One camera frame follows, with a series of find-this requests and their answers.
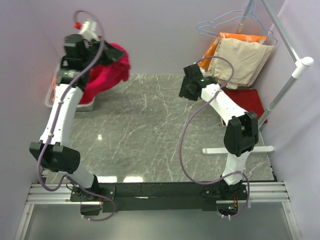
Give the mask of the pink red t shirt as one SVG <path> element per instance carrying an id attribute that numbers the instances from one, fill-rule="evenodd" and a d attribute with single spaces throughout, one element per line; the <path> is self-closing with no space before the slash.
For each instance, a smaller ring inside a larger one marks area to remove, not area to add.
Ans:
<path id="1" fill-rule="evenodd" d="M 91 70 L 79 105 L 89 104 L 97 94 L 113 88 L 121 81 L 129 80 L 131 69 L 129 54 L 117 43 L 111 43 L 110 45 L 123 51 L 124 56 L 112 65 L 103 66 L 100 64 Z"/>

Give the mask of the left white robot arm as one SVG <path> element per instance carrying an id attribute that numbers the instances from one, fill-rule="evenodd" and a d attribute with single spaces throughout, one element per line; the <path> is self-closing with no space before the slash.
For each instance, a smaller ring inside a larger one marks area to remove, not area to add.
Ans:
<path id="1" fill-rule="evenodd" d="M 42 179 L 43 170 L 49 170 L 62 173 L 62 179 L 68 179 L 88 201 L 94 201 L 101 192 L 98 178 L 81 165 L 80 152 L 70 148 L 70 135 L 90 72 L 105 60 L 107 46 L 102 37 L 88 40 L 81 34 L 71 34 L 65 37 L 63 47 L 65 55 L 55 75 L 55 97 L 49 119 L 40 139 L 30 143 L 29 151 L 37 160 L 38 182 L 45 190 L 58 190 L 48 187 Z"/>

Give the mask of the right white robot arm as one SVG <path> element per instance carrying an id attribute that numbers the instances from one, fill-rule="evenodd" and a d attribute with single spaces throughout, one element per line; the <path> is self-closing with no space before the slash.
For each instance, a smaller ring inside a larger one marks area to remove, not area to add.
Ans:
<path id="1" fill-rule="evenodd" d="M 212 77 L 204 77 L 197 64 L 183 70 L 185 76 L 179 96 L 192 101 L 204 100 L 226 124 L 223 143 L 227 150 L 227 160 L 221 177 L 213 184 L 218 185 L 223 199 L 233 199 L 246 192 L 242 183 L 243 172 L 248 156 L 259 141 L 258 116 L 237 105 Z"/>

